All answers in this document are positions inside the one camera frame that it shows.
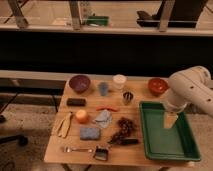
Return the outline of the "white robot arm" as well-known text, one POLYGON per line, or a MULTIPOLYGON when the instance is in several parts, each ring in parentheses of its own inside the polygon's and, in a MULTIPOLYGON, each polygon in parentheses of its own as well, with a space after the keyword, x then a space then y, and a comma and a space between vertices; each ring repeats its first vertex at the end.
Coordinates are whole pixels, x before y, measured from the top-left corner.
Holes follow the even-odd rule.
POLYGON ((169 89, 163 94, 164 127, 170 129, 189 103, 213 117, 213 90, 207 87, 211 74, 203 66, 173 73, 168 78, 169 89))

